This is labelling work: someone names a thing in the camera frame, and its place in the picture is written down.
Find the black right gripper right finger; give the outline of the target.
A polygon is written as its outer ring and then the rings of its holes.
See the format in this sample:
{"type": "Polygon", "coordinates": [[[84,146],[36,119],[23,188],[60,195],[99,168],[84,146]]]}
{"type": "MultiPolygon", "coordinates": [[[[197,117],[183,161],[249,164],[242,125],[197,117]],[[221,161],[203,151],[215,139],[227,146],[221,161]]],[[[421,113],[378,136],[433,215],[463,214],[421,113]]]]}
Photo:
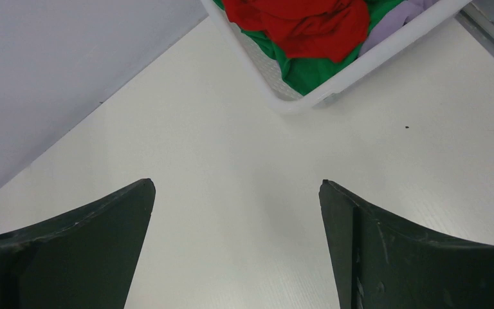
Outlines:
{"type": "Polygon", "coordinates": [[[494,308],[494,245],[429,229],[324,180],[341,308],[494,308]]]}

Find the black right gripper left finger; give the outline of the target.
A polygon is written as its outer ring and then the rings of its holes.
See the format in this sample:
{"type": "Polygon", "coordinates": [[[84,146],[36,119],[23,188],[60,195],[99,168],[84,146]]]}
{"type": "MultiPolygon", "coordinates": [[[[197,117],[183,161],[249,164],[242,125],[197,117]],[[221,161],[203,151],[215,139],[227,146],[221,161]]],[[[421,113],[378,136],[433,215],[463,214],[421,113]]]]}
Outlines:
{"type": "Polygon", "coordinates": [[[145,178],[0,234],[0,308],[123,308],[155,197],[145,178]]]}

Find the red t-shirt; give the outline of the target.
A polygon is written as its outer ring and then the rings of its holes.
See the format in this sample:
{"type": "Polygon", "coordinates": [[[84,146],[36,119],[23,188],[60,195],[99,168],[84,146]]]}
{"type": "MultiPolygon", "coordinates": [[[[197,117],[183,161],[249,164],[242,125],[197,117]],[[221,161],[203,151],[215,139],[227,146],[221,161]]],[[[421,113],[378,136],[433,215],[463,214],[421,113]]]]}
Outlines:
{"type": "Polygon", "coordinates": [[[229,21],[262,32],[288,58],[340,62],[367,37],[365,1],[223,1],[229,21]]]}

